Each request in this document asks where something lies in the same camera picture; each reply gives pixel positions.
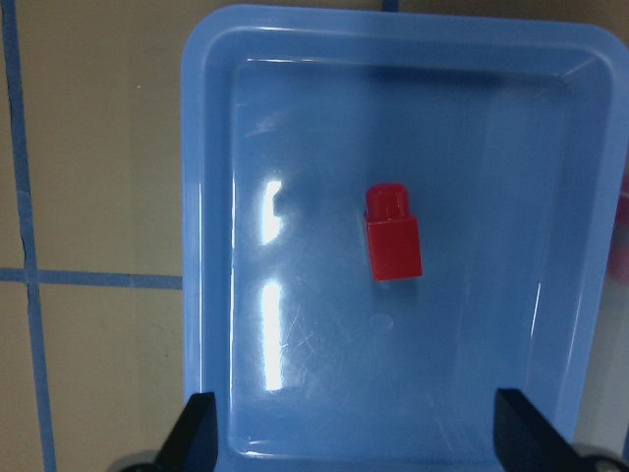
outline red block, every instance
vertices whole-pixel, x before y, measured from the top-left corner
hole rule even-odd
[[[420,231],[402,184],[377,184],[367,191],[367,238],[373,279],[422,275]]]

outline blue tray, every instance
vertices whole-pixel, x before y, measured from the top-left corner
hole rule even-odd
[[[183,59],[186,394],[218,471],[499,469],[494,389],[572,437],[629,129],[587,26],[232,7]],[[398,181],[424,276],[372,281]]]

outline blue plastic bin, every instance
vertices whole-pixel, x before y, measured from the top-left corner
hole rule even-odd
[[[556,23],[232,7],[183,59],[185,389],[217,471],[499,470],[494,390],[571,439],[629,61]],[[424,275],[372,281],[398,181]]]

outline red object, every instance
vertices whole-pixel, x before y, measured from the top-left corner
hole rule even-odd
[[[367,191],[367,239],[373,279],[380,282],[422,275],[420,231],[402,184],[377,184]]]

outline red plastic object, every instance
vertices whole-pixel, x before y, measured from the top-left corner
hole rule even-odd
[[[420,230],[402,184],[377,184],[367,191],[367,239],[373,279],[380,282],[422,275]]]

